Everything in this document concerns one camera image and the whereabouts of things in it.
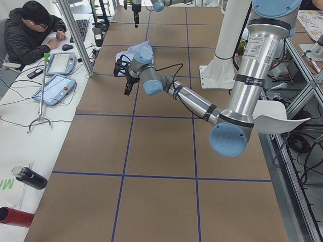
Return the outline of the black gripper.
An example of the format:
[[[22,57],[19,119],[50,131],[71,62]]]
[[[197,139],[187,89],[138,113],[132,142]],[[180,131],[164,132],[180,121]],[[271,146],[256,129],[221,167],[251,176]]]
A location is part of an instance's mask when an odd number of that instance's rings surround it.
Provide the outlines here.
[[[135,28],[138,28],[139,24],[139,13],[141,12],[141,0],[124,0],[124,9],[126,10],[128,6],[131,7],[134,16]]]
[[[139,78],[133,77],[129,73],[131,60],[124,54],[122,54],[115,62],[114,77],[118,77],[118,74],[123,74],[126,77],[127,83],[125,85],[124,95],[130,95],[133,85],[139,82]]]

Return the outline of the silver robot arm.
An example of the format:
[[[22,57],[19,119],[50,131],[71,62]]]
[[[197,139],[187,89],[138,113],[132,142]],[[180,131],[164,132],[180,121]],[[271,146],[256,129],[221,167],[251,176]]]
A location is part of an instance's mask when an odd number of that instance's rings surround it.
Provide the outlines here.
[[[189,0],[178,0],[178,1],[173,1],[173,0],[155,0],[155,1],[150,1],[152,3],[153,11],[156,12],[161,12],[165,7],[169,7],[175,4],[191,4],[192,1]],[[124,9],[126,10],[128,6],[131,7],[131,10],[133,12],[134,16],[134,23],[135,23],[135,28],[138,27],[139,25],[139,13],[141,12],[142,8],[142,1],[141,0],[125,0],[123,1],[124,4]]]
[[[163,74],[153,64],[149,44],[139,44],[116,56],[114,76],[125,76],[125,94],[141,83],[149,96],[166,92],[190,112],[210,123],[209,140],[220,155],[244,152],[253,129],[282,134],[302,123],[287,119],[277,101],[261,101],[260,94],[279,43],[295,33],[300,1],[228,1],[213,60],[200,72],[203,88],[230,91],[224,109]]]

